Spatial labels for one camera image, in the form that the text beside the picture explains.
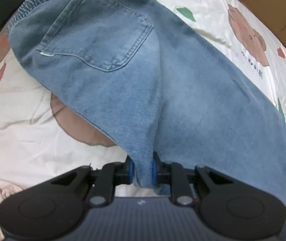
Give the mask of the cream bear print bedsheet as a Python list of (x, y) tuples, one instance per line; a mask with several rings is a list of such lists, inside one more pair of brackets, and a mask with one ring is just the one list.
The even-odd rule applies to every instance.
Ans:
[[(286, 123), (286, 48), (238, 0), (156, 0), (210, 42)], [(0, 179), (29, 187), (75, 167), (124, 160), (112, 139), (66, 106), (16, 59), (0, 33)]]

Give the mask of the blue denim pants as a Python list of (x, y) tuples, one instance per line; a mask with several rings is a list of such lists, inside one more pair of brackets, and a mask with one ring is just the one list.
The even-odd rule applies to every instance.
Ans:
[(22, 67), (120, 146), (135, 182), (204, 164), (286, 205), (286, 123), (226, 56), (156, 0), (25, 0), (8, 40)]

